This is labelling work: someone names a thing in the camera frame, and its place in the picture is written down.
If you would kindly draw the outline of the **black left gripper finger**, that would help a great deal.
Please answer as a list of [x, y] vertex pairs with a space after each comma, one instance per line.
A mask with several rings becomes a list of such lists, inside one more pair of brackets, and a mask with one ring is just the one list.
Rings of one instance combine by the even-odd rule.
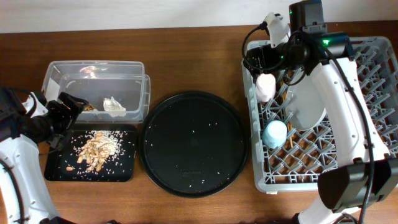
[[65, 92], [61, 92], [58, 96], [58, 99], [69, 108], [72, 121], [76, 121], [78, 116], [89, 105], [88, 101], [74, 97]]
[[61, 151], [70, 141], [74, 130], [67, 130], [63, 134], [56, 134], [50, 142], [49, 152]]

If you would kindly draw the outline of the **white tissue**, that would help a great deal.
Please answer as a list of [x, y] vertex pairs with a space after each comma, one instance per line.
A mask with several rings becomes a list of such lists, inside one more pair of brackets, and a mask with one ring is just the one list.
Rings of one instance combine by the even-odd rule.
[[123, 107], [118, 101], [116, 101], [113, 96], [111, 98], [104, 98], [103, 108], [104, 111], [113, 118], [126, 115], [125, 107]]

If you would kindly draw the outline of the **pink cup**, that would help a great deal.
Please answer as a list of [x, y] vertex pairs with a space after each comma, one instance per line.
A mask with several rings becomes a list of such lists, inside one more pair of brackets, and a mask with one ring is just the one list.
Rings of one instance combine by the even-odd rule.
[[256, 79], [256, 96], [263, 103], [267, 103], [274, 98], [276, 93], [276, 80], [273, 74], [260, 74]]

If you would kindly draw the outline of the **grey plate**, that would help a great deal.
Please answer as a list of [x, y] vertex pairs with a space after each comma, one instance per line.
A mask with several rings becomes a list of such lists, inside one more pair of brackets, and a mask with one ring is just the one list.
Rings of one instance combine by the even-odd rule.
[[323, 100], [312, 79], [307, 75], [296, 85], [288, 87], [286, 99], [290, 101], [285, 107], [285, 112], [286, 115], [292, 114], [289, 122], [295, 129], [312, 129], [326, 116]]

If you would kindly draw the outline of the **blue cup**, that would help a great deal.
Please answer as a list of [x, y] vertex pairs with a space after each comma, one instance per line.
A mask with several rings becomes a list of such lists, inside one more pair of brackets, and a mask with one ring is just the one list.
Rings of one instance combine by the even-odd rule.
[[265, 127], [262, 141], [266, 147], [275, 149], [285, 144], [287, 139], [287, 126], [282, 121], [271, 121]]

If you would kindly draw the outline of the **gold snack wrapper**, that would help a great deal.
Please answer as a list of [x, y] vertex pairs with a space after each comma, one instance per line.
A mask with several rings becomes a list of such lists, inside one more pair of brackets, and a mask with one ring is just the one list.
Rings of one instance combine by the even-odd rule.
[[94, 107], [91, 103], [89, 103], [88, 105], [86, 105], [86, 106], [84, 107], [83, 110], [84, 110], [84, 111], [94, 111], [94, 110], [95, 110], [95, 107]]

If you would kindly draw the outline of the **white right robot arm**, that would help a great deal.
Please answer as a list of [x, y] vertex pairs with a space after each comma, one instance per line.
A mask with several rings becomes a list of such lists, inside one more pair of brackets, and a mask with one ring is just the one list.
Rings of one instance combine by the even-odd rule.
[[382, 37], [330, 33], [320, 1], [270, 13], [242, 70], [261, 192], [316, 190], [294, 223], [336, 223], [397, 185], [397, 61]]

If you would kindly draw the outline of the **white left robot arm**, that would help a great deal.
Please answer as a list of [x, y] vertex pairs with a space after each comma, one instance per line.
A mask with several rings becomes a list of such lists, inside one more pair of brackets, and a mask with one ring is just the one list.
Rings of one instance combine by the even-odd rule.
[[1, 89], [1, 193], [8, 223], [66, 223], [44, 182], [39, 162], [41, 142], [61, 150], [70, 140], [83, 109], [84, 99], [61, 92], [47, 101], [41, 92]]

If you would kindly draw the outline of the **grey dishwasher rack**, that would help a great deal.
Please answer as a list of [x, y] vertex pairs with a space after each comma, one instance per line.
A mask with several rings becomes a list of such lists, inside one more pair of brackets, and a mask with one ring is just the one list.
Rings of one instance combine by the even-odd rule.
[[[390, 154], [397, 156], [397, 57], [386, 37], [351, 38], [358, 65], [359, 84], [371, 117]], [[287, 85], [277, 75], [276, 95], [262, 105], [257, 100], [254, 82], [246, 68], [244, 92], [251, 125], [252, 166], [256, 188], [267, 194], [317, 189], [318, 176], [337, 167], [334, 136], [330, 122], [324, 118], [306, 131], [290, 128], [286, 143], [276, 149], [266, 147], [262, 132], [268, 122], [281, 120], [289, 102]]]

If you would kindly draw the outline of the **black rectangular tray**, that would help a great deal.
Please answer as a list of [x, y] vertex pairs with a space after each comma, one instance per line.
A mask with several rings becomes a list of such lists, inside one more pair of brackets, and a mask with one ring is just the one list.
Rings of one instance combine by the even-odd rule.
[[61, 149], [50, 149], [49, 181], [127, 182], [134, 172], [138, 131], [131, 124], [76, 124]]

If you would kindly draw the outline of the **food scraps and rice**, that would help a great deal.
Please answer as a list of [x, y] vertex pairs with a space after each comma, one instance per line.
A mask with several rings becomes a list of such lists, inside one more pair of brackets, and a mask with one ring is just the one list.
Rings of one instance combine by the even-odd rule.
[[77, 171], [78, 174], [98, 175], [102, 170], [106, 174], [114, 174], [116, 169], [123, 166], [127, 147], [132, 142], [128, 140], [127, 131], [83, 131], [73, 136], [71, 156], [74, 157], [77, 166], [67, 163], [67, 171]]

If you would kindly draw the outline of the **clear plastic bin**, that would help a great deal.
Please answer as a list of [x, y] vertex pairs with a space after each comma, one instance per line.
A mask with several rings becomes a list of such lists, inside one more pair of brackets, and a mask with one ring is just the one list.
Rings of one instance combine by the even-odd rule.
[[[149, 112], [150, 77], [142, 62], [71, 60], [51, 62], [42, 85], [47, 101], [61, 92], [91, 103], [77, 123], [129, 123], [145, 120]], [[126, 109], [125, 116], [111, 117], [103, 108], [104, 98], [114, 97]]]

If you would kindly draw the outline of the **round black tray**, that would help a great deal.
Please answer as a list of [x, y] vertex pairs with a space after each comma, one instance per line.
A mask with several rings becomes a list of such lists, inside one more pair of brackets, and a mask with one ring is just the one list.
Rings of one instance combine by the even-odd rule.
[[139, 157], [147, 175], [166, 192], [186, 198], [217, 194], [244, 169], [249, 138], [242, 118], [223, 98], [180, 93], [145, 118]]

